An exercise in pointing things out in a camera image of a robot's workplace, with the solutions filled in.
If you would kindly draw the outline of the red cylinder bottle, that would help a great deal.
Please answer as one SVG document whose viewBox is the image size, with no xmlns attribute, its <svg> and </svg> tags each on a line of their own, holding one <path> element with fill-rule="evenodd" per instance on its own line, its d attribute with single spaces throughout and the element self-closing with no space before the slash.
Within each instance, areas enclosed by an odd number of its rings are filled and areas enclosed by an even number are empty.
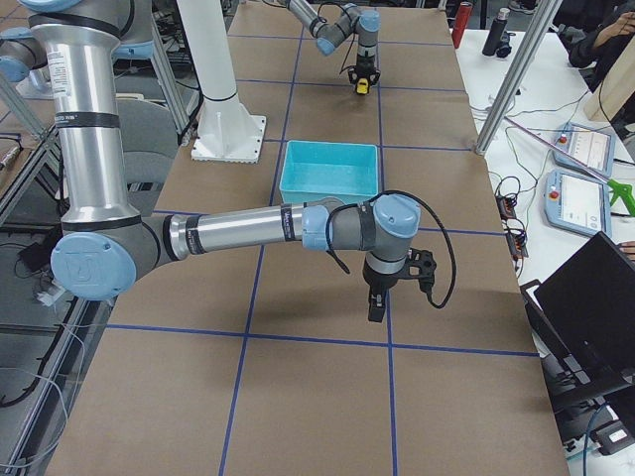
<svg viewBox="0 0 635 476">
<path fill-rule="evenodd" d="M 458 49 L 460 46 L 465 28 L 471 15 L 471 11 L 471 1 L 462 1 L 458 4 L 451 30 L 452 43 L 456 49 Z"/>
</svg>

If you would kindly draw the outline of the light blue plastic bin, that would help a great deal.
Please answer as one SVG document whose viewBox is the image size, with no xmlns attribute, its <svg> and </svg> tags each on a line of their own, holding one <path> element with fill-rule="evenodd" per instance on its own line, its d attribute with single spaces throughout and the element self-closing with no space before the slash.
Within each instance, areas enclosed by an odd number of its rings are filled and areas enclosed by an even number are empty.
<svg viewBox="0 0 635 476">
<path fill-rule="evenodd" d="M 279 191 L 285 202 L 334 197 L 356 203 L 379 192 L 374 145 L 292 140 L 287 144 Z"/>
</svg>

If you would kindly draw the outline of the white pedestal column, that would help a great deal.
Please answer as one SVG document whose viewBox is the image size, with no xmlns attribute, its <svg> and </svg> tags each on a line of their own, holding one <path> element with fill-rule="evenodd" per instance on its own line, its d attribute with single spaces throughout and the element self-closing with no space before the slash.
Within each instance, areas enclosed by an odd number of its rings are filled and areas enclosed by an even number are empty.
<svg viewBox="0 0 635 476">
<path fill-rule="evenodd" d="M 242 104 L 221 3 L 178 2 L 203 103 L 191 155 L 197 161 L 254 164 L 267 119 Z"/>
</svg>

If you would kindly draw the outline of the near teach pendant tablet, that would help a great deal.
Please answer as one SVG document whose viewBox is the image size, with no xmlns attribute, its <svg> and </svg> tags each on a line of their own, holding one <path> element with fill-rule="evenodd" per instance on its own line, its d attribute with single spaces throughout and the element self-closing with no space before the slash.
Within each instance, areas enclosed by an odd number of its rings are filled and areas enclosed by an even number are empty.
<svg viewBox="0 0 635 476">
<path fill-rule="evenodd" d="M 592 237 L 611 236 L 608 187 L 592 178 L 553 170 L 546 178 L 544 210 L 557 228 Z"/>
</svg>

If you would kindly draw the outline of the aluminium frame post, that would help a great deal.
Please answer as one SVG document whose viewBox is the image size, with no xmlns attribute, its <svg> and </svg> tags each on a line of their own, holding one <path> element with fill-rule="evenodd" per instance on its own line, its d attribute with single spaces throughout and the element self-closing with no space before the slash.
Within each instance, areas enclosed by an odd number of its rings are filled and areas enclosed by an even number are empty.
<svg viewBox="0 0 635 476">
<path fill-rule="evenodd" d="M 507 114 L 508 107 L 521 85 L 522 79 L 530 67 L 555 15 L 562 5 L 562 0 L 541 1 L 533 20 L 525 32 L 519 49 L 512 59 L 510 67 L 501 83 L 490 112 L 481 128 L 474 146 L 477 155 L 484 156 L 496 131 Z"/>
</svg>

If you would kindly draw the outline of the metal rod with green clip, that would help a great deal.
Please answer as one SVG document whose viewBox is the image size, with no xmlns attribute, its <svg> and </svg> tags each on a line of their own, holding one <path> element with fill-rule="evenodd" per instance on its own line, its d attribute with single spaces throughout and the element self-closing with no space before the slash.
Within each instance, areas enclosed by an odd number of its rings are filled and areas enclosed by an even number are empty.
<svg viewBox="0 0 635 476">
<path fill-rule="evenodd" d="M 608 187 L 610 188 L 610 190 L 612 191 L 612 197 L 611 197 L 610 203 L 614 204 L 616 201 L 621 200 L 624 203 L 624 206 L 626 207 L 627 211 L 629 212 L 629 215 L 631 217 L 634 216 L 635 203 L 634 203 L 634 196 L 632 194 L 632 186 L 630 184 L 621 183 L 621 182 L 616 181 L 615 179 L 605 177 L 604 175 L 602 175 L 597 170 L 585 165 L 583 162 L 578 160 L 575 156 L 572 156 L 568 152 L 565 152 L 563 149 L 560 149 L 555 144 L 552 144 L 551 142 L 543 139 L 541 136 L 538 136 L 538 135 L 534 134 L 528 128 L 526 128 L 525 126 L 522 126 L 521 124 L 515 122 L 510 117 L 504 116 L 503 119 L 505 121 L 507 121 L 508 123 L 510 123 L 515 128 L 520 129 L 522 132 L 528 134 L 532 139 L 534 139 L 534 140 L 538 141 L 539 143 L 543 144 L 544 146 L 552 149 L 555 153 L 559 153 L 559 154 L 564 155 L 571 162 L 573 162 L 574 164 L 580 166 L 581 169 L 586 174 L 588 174 L 589 176 L 591 176 L 591 177 L 593 177 L 595 179 L 598 179 L 602 183 L 607 184 Z"/>
</svg>

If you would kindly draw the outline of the yellow beetle toy car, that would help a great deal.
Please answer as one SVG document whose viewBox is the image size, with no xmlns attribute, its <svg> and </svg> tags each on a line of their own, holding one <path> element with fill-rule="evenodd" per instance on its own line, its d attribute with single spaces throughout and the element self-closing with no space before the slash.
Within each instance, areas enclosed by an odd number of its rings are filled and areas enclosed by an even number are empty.
<svg viewBox="0 0 635 476">
<path fill-rule="evenodd" d="M 366 95 L 369 93 L 370 83 L 366 78 L 358 78 L 355 84 L 355 92 L 358 95 Z"/>
</svg>

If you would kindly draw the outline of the far teach pendant tablet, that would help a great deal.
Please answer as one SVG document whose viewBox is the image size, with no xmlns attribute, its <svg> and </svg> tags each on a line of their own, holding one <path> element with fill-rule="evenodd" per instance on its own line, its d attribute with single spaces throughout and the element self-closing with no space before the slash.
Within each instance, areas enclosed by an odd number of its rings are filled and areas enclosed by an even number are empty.
<svg viewBox="0 0 635 476">
<path fill-rule="evenodd" d="M 563 126 L 555 142 L 558 152 L 553 152 L 557 164 L 570 169 L 583 171 L 583 168 L 567 157 L 575 157 L 586 167 L 609 176 L 615 158 L 616 136 L 613 133 L 591 130 L 586 126 L 568 122 Z"/>
</svg>

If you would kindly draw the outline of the teach pendant tablet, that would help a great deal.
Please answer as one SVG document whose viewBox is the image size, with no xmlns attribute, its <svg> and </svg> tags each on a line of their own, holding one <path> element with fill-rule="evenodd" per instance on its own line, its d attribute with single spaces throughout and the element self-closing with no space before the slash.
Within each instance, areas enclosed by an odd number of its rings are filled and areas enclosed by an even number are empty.
<svg viewBox="0 0 635 476">
<path fill-rule="evenodd" d="M 592 178 L 553 170 L 546 178 L 544 210 L 557 228 L 592 237 L 611 236 L 608 187 Z"/>
<path fill-rule="evenodd" d="M 567 157 L 575 157 L 586 167 L 609 176 L 615 158 L 616 136 L 613 133 L 591 130 L 586 126 L 568 122 L 563 126 L 555 142 L 558 152 L 553 152 L 557 164 L 570 169 L 583 171 L 583 168 Z"/>
</svg>

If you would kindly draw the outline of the black laptop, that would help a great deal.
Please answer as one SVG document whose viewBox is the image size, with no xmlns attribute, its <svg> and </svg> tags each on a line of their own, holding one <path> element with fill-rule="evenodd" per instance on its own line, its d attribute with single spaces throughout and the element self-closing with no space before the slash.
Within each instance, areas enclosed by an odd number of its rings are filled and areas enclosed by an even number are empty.
<svg viewBox="0 0 635 476">
<path fill-rule="evenodd" d="M 618 377 L 605 390 L 634 403 L 634 262 L 603 232 L 596 233 L 525 295 L 532 328 L 557 358 L 591 382 Z"/>
</svg>

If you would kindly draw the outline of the black bottle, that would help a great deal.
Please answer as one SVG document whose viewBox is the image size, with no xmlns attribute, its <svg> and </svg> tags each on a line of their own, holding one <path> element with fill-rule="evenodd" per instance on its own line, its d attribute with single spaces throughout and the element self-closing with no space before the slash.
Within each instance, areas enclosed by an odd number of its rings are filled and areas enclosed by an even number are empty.
<svg viewBox="0 0 635 476">
<path fill-rule="evenodd" d="M 498 11 L 488 32 L 485 44 L 483 45 L 482 54 L 484 56 L 493 57 L 495 55 L 503 33 L 505 32 L 509 15 L 510 10 L 507 7 L 503 7 Z"/>
</svg>

